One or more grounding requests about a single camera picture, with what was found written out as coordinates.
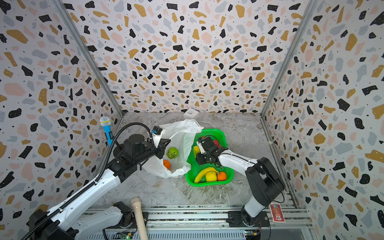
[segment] marble floor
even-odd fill
[[[130,122],[142,122],[152,128],[182,120],[182,113],[127,113],[122,126]],[[276,167],[258,114],[200,113],[197,121],[206,129],[222,130],[232,151],[256,159],[266,157]],[[118,142],[123,143],[135,133],[147,136],[143,127],[132,126],[120,135]],[[95,205],[112,205],[119,201],[130,205],[135,197],[139,197],[143,205],[243,205],[250,196],[246,177],[237,172],[229,184],[193,187],[184,176],[164,179],[143,169],[110,190]]]

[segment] small white box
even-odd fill
[[[189,108],[183,116],[184,119],[197,119],[199,117],[199,111],[193,108]]]

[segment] blue microphone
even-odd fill
[[[101,117],[100,124],[103,126],[105,131],[105,137],[108,140],[108,145],[111,145],[113,140],[112,130],[111,130],[111,119],[109,117]]]

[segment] microphone grille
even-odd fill
[[[111,125],[111,119],[109,117],[101,117],[100,124],[105,127]]]

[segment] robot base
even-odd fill
[[[261,211],[254,218],[250,217],[244,210],[241,211],[229,211],[227,223],[229,227],[269,227],[269,219],[265,211]]]

